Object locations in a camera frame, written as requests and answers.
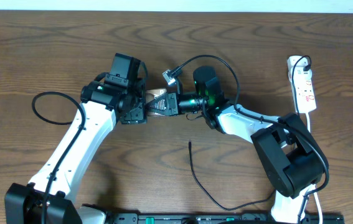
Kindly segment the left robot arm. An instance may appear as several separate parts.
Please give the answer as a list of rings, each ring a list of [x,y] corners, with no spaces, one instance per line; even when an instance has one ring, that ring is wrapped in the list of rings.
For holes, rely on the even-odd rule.
[[[146,80],[137,75],[98,75],[82,88],[77,113],[59,145],[27,185],[13,183],[5,194],[7,223],[110,223],[95,205],[76,208],[83,176],[100,144],[117,122],[143,110]]]

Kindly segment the Galaxy S25 Ultra smartphone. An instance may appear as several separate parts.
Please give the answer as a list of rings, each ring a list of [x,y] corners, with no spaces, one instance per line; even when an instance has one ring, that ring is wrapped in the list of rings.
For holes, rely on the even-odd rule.
[[[165,94],[167,90],[165,88],[158,88],[153,90],[146,90],[146,103],[155,100],[159,96]],[[159,113],[155,112],[147,112],[148,116],[161,116]]]

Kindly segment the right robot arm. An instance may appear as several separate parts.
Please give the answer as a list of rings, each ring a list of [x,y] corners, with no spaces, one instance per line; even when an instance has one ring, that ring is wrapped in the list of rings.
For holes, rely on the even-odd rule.
[[[271,217],[276,222],[302,222],[309,195],[319,191],[316,184],[329,180],[329,164],[301,118],[294,113],[266,116],[233,104],[224,96],[213,67],[194,70],[192,93],[182,92],[180,74],[181,68],[163,73],[177,91],[163,93],[148,102],[146,109],[163,116],[201,112],[210,128],[252,143],[275,188]]]

